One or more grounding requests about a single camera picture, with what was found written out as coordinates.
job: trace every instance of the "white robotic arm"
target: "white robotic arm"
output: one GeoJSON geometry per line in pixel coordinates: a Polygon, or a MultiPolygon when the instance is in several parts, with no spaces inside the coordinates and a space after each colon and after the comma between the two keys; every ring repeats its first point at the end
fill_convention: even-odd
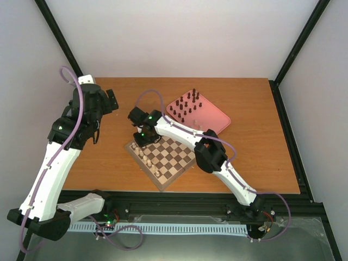
{"type": "MultiPolygon", "coordinates": [[[[189,128],[185,125],[182,125],[174,120],[172,120],[167,115],[166,119],[161,115],[158,111],[153,111],[151,114],[145,114],[145,116],[141,116],[141,111],[139,108],[135,107],[133,111],[131,111],[128,118],[133,121],[133,124],[138,127],[138,133],[140,135],[134,135],[135,141],[139,144],[139,146],[144,145],[144,139],[146,137],[150,137],[149,140],[154,141],[156,138],[160,136],[168,136],[174,140],[177,140],[184,145],[186,145],[191,150],[195,151],[197,158],[197,144],[199,144],[202,140],[202,136],[204,136],[203,131],[195,130],[189,128]]],[[[223,183],[233,192],[236,196],[238,202],[244,206],[250,206],[252,202],[254,202],[256,198],[256,194],[249,192],[249,190],[255,191],[252,187],[250,187],[245,180],[237,173],[235,168],[231,163],[226,165],[227,161],[224,160],[219,162],[220,168],[219,170],[213,170],[210,173],[213,173],[219,179],[223,181],[223,183]]]]}
{"type": "Polygon", "coordinates": [[[93,142],[97,143],[102,116],[118,109],[112,90],[107,90],[105,93],[94,83],[91,75],[79,77],[78,80],[84,101],[80,124],[77,125],[80,96],[75,89],[69,106],[52,125],[45,158],[30,193],[21,206],[11,209],[7,216],[8,220],[21,225],[29,210],[25,227],[41,237],[54,241],[65,234],[70,224],[102,211],[105,208],[105,199],[108,197],[106,193],[96,190],[83,198],[57,205],[67,174],[86,141],[93,138],[93,142]],[[78,129],[71,141],[50,162],[75,126],[78,126],[78,129]],[[32,202],[35,189],[37,193],[32,202]]]}

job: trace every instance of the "wooden table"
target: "wooden table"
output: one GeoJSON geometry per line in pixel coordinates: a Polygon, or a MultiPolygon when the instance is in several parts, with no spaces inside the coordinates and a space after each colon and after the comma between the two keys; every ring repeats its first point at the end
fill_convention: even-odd
{"type": "MultiPolygon", "coordinates": [[[[64,189],[158,191],[124,146],[136,129],[127,119],[138,96],[157,89],[165,106],[196,88],[231,118],[219,137],[238,151],[233,166],[248,184],[260,191],[299,193],[277,110],[267,79],[262,78],[97,78],[102,89],[113,89],[120,108],[102,119],[99,142],[89,140],[72,167],[64,189]]],[[[160,110],[154,93],[139,103],[143,111],[160,110]]],[[[228,156],[232,150],[226,148],[228,156]]],[[[197,165],[166,191],[230,192],[213,174],[197,165]]]]}

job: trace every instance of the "pink tray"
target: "pink tray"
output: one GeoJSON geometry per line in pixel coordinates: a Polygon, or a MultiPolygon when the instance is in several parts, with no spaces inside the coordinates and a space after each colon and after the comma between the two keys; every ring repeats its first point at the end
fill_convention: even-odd
{"type": "Polygon", "coordinates": [[[187,127],[199,130],[206,131],[208,129],[212,129],[216,133],[220,133],[223,129],[225,129],[230,123],[231,119],[223,113],[218,107],[213,105],[210,101],[208,101],[201,93],[199,94],[199,99],[192,102],[192,92],[190,90],[182,95],[183,101],[180,101],[180,97],[177,99],[179,101],[179,105],[176,105],[176,100],[170,103],[167,106],[167,112],[169,115],[175,119],[177,122],[184,124],[187,127]]]}

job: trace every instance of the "white wall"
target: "white wall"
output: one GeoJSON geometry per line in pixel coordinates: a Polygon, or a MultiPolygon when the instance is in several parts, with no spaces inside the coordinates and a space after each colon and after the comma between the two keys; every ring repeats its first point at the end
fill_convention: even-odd
{"type": "Polygon", "coordinates": [[[348,260],[348,1],[331,1],[281,84],[315,200],[348,260]]]}
{"type": "Polygon", "coordinates": [[[274,79],[318,0],[47,0],[98,77],[274,79]]]}
{"type": "Polygon", "coordinates": [[[7,213],[28,195],[72,90],[60,79],[67,62],[35,2],[3,1],[0,17],[0,259],[7,261],[19,251],[19,226],[7,213]]]}

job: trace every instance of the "chessboard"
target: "chessboard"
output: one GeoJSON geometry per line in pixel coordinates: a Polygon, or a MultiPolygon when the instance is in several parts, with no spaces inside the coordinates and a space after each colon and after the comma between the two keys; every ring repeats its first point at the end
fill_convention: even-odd
{"type": "Polygon", "coordinates": [[[166,136],[145,147],[131,141],[125,148],[160,191],[196,163],[192,150],[166,136]]]}

